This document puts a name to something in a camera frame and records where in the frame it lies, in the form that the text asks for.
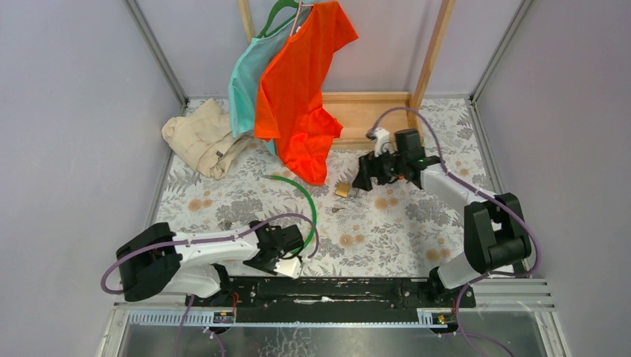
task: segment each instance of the white wall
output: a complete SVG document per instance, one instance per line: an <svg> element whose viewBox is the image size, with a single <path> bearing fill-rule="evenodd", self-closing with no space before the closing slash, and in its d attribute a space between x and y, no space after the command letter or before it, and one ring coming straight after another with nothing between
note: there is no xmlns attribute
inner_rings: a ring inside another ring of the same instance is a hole
<svg viewBox="0 0 631 357"><path fill-rule="evenodd" d="M538 1L479 101L573 356L628 356L631 2Z"/></svg>
<svg viewBox="0 0 631 357"><path fill-rule="evenodd" d="M0 356L93 356L178 104L122 1L0 8Z"/></svg>
<svg viewBox="0 0 631 357"><path fill-rule="evenodd" d="M325 91L414 90L441 0L340 0L359 40L333 59ZM458 0L428 94L475 88L520 0ZM247 47L236 0L140 0L153 32L190 97L226 96ZM250 0L263 28L275 0ZM277 23L289 17L289 9Z"/></svg>

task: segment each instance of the orange t-shirt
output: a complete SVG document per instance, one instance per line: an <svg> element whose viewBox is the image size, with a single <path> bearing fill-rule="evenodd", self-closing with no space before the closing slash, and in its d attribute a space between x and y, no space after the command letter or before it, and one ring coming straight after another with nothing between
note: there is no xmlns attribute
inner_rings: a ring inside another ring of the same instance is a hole
<svg viewBox="0 0 631 357"><path fill-rule="evenodd" d="M309 18L260 79L254 136L275 139L283 163L310 184L327 178L327 156L342 125L322 108L333 52L357 39L337 1L314 4Z"/></svg>

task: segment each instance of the floral tablecloth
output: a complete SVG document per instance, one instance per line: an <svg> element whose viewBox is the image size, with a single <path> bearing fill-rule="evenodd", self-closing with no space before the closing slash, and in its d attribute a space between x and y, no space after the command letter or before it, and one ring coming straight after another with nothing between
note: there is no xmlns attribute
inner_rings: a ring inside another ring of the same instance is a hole
<svg viewBox="0 0 631 357"><path fill-rule="evenodd" d="M203 102L192 100L187 114ZM465 101L424 100L421 112L436 131L447 166L491 189ZM425 145L427 155L436 153L428 132ZM425 277L434 266L460 254L462 219L440 199L413 184L399 181L375 186L355 199L335 196L339 182L353 181L357 158L363 154L332 151L323 186L311 186L297 178L259 141L241 153L221 180L201 176L174 157L156 221L169 222L173 231L200 233L222 230L225 222L238 227L279 213L299 212L310 217L309 204L298 190L263 177L275 174L302 184L318 209L320 249L305 265L303 275ZM302 222L299 227L306 237L309 225ZM264 275L238 262L224 264L230 275Z"/></svg>

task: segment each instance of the black bracket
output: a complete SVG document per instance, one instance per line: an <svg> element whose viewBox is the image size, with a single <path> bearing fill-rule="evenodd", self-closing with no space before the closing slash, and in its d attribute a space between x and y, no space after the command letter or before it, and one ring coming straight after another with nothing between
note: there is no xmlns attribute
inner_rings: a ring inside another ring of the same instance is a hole
<svg viewBox="0 0 631 357"><path fill-rule="evenodd" d="M377 184L391 184L403 178L422 189L420 172L438 164L437 156L425 156L425 147L420 142L416 129L404 129L394 133L397 143L396 152L384 152L379 156L374 151L359 158L359 172L352 186L365 191L373 189L371 178L377 178Z"/></svg>
<svg viewBox="0 0 631 357"><path fill-rule="evenodd" d="M512 193L496 199L523 219L522 207ZM492 222L501 228L493 230ZM464 207L464 254L473 269L485 274L509 266L531 255L531 241L525 229L492 202L473 202Z"/></svg>
<svg viewBox="0 0 631 357"><path fill-rule="evenodd" d="M260 221L250 222L250 228ZM287 252L301 248L304 245L302 234L297 225L281 228L278 225L264 225L256 230L259 252L243 264L252 268L276 275L276 262Z"/></svg>
<svg viewBox="0 0 631 357"><path fill-rule="evenodd" d="M166 222L156 223L116 251L116 259L161 242L172 242L175 234ZM121 264L121 282L126 301L140 301L158 294L179 269L182 255L172 246L154 249Z"/></svg>

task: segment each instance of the beige fabric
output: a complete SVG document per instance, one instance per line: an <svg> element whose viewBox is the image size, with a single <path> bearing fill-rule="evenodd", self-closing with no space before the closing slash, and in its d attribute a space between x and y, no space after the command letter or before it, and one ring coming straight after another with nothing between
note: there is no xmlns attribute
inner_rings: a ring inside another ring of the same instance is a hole
<svg viewBox="0 0 631 357"><path fill-rule="evenodd" d="M169 119L162 137L188 166L216 179L225 176L230 163L252 140L232 137L230 115L212 98L188 117Z"/></svg>

